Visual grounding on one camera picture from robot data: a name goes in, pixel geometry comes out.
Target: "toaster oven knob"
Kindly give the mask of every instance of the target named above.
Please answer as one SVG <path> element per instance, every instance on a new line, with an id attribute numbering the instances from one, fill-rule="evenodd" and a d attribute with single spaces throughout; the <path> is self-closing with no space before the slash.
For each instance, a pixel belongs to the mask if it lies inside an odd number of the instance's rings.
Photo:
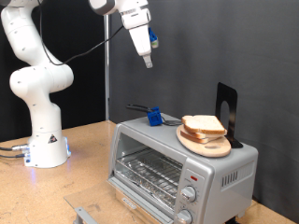
<path id="1" fill-rule="evenodd" d="M 180 211 L 175 217 L 175 224 L 190 224 L 192 223 L 192 216 L 187 210 Z"/>
<path id="2" fill-rule="evenodd" d="M 193 187 L 186 187 L 180 191 L 180 195 L 183 199 L 187 200 L 189 203 L 195 201 L 196 193 Z"/>

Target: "oven control panel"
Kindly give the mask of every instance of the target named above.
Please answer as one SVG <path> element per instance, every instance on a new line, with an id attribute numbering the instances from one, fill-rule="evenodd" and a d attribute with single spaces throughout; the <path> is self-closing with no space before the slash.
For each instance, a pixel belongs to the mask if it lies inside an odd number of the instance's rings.
<path id="1" fill-rule="evenodd" d="M 187 169 L 183 179 L 183 188 L 178 193 L 179 210 L 175 215 L 175 224 L 193 224 L 201 206 L 201 192 L 205 179 Z"/>

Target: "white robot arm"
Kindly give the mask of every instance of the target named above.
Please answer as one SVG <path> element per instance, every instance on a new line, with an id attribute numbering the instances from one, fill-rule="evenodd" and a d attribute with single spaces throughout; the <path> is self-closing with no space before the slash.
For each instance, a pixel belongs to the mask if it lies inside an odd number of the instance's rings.
<path id="1" fill-rule="evenodd" d="M 73 83 L 72 69 L 49 62 L 38 31 L 31 19 L 37 0 L 0 0 L 5 5 L 1 19 L 15 55 L 31 66 L 14 72 L 10 88 L 30 110 L 32 136 L 25 151 L 25 165 L 50 168 L 63 164 L 69 156 L 62 135 L 61 111 L 50 101 L 51 92 L 62 91 Z M 46 49 L 55 63 L 59 61 Z"/>
<path id="2" fill-rule="evenodd" d="M 120 12 L 123 26 L 129 30 L 138 54 L 151 68 L 148 1 L 89 1 L 92 9 L 100 15 L 116 10 Z M 68 65 L 59 62 L 43 48 L 31 18 L 38 0 L 0 0 L 0 5 L 6 6 L 1 19 L 15 55 L 31 65 L 14 72 L 10 77 L 10 88 L 28 105 L 31 115 L 33 130 L 25 151 L 25 165 L 42 168 L 61 165 L 70 154 L 62 135 L 60 108 L 50 101 L 49 94 L 69 87 L 74 80 L 73 72 Z"/>
<path id="3" fill-rule="evenodd" d="M 150 57 L 149 22 L 150 11 L 147 0 L 89 0 L 92 9 L 99 15 L 108 15 L 118 10 L 124 28 L 129 30 L 135 48 L 143 57 L 146 66 L 152 67 Z"/>

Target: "wooden plate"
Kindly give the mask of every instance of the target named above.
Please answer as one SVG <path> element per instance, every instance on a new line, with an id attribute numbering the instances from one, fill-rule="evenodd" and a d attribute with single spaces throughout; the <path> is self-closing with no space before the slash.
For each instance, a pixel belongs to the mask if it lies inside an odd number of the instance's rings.
<path id="1" fill-rule="evenodd" d="M 187 149 L 206 157 L 223 157 L 230 153 L 231 144 L 226 137 L 218 138 L 206 144 L 195 143 L 180 135 L 183 124 L 177 128 L 177 137 L 180 143 Z"/>

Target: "toast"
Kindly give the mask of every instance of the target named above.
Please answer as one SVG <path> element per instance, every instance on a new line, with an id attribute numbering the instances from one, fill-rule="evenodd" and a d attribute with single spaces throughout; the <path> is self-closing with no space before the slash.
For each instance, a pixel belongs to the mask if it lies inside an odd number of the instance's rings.
<path id="1" fill-rule="evenodd" d="M 225 133 L 189 133 L 185 127 L 185 125 L 183 125 L 182 127 L 182 131 L 185 132 L 186 134 L 190 135 L 191 137 L 195 137 L 195 138 L 219 138 L 222 136 L 225 136 L 227 134 L 227 131 L 225 130 Z"/>
<path id="2" fill-rule="evenodd" d="M 205 143 L 208 143 L 210 141 L 213 141 L 213 140 L 216 140 L 219 138 L 219 137 L 196 138 L 196 137 L 191 136 L 184 129 L 180 130 L 180 135 L 183 136 L 184 138 L 189 139 L 190 141 L 193 141 L 196 143 L 201 143 L 201 144 L 205 144 Z"/>
<path id="3" fill-rule="evenodd" d="M 225 134 L 223 125 L 215 116 L 184 116 L 181 121 L 189 133 Z"/>

